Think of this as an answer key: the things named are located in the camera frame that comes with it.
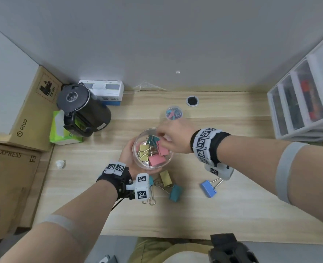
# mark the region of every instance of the khaki pants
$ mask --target khaki pants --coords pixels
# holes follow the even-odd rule
[[[162,263],[172,255],[193,251],[208,254],[212,249],[210,240],[190,240],[190,239],[164,239],[145,238],[137,240],[135,250],[129,258],[129,263]]]

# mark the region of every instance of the green tissue box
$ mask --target green tissue box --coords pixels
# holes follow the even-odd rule
[[[64,112],[54,111],[50,133],[50,142],[57,145],[67,145],[82,142],[82,137],[74,136],[64,128]]]

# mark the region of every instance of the person's left hand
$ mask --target person's left hand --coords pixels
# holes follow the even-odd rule
[[[133,160],[133,155],[132,155],[132,147],[133,147],[133,143],[135,142],[135,140],[136,140],[136,137],[134,137],[133,139],[130,139],[128,141],[126,146],[121,151],[120,158],[119,158],[120,162],[125,163],[126,166],[130,168],[129,172],[131,174],[132,180],[135,180],[136,176],[141,173],[146,172],[148,174],[157,174],[157,173],[161,172],[162,168],[158,168],[155,170],[145,170],[135,163],[135,161]]]

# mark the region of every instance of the kettle handle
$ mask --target kettle handle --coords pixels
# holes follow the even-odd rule
[[[67,129],[70,133],[73,135],[80,135],[82,137],[89,137],[94,132],[91,127],[86,127],[84,130],[81,129],[76,123],[75,119],[76,116],[87,124],[87,121],[85,118],[82,118],[80,114],[77,114],[76,112],[71,113],[71,115],[64,115],[64,128]]]

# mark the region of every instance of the black electric kettle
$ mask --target black electric kettle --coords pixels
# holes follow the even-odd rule
[[[109,108],[81,84],[63,85],[57,106],[64,111],[64,128],[76,136],[89,137],[111,119]]]

